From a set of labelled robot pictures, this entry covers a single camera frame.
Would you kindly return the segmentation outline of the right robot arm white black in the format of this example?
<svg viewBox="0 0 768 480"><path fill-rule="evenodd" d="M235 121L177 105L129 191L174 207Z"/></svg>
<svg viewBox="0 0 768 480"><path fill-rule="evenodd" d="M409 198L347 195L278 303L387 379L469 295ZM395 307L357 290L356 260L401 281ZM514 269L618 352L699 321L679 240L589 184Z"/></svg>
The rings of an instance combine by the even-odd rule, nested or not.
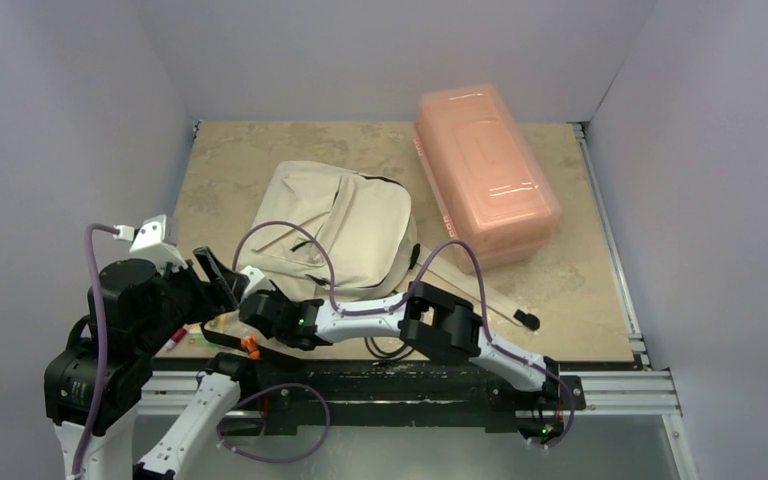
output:
<svg viewBox="0 0 768 480"><path fill-rule="evenodd" d="M425 282L411 286L411 293L336 307L261 290L242 300L239 317L264 337L299 350L356 338L397 338L432 362L479 366L533 406L544 407L559 396L559 375L547 357L493 332L471 302Z"/></svg>

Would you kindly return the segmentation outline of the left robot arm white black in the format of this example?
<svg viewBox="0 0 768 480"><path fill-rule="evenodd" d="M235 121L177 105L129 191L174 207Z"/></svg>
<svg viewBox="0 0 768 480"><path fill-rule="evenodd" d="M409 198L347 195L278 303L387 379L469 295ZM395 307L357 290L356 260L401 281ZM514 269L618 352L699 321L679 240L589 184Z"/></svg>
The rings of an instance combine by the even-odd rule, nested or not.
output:
<svg viewBox="0 0 768 480"><path fill-rule="evenodd" d="M122 479L125 432L134 424L152 360L180 328L235 310L251 280L222 265L207 247L181 265L116 261L91 278L89 312L43 374L44 405L68 479Z"/></svg>

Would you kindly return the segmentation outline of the beige backpack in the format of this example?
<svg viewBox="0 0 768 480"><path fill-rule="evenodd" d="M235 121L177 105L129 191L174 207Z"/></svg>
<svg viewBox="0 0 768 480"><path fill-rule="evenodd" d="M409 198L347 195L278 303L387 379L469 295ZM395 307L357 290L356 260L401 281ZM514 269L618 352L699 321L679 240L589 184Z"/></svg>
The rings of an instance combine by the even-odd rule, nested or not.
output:
<svg viewBox="0 0 768 480"><path fill-rule="evenodd" d="M372 300L427 258L399 182L312 161L279 163L233 263L261 269L290 300Z"/></svg>

